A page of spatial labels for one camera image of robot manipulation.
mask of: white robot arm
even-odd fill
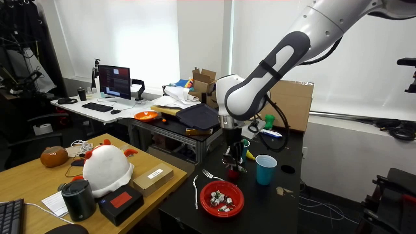
[[[388,20],[416,17],[416,0],[313,0],[289,33],[245,78],[217,81],[220,124],[249,120],[258,113],[263,96],[288,70],[334,44],[362,16]]]

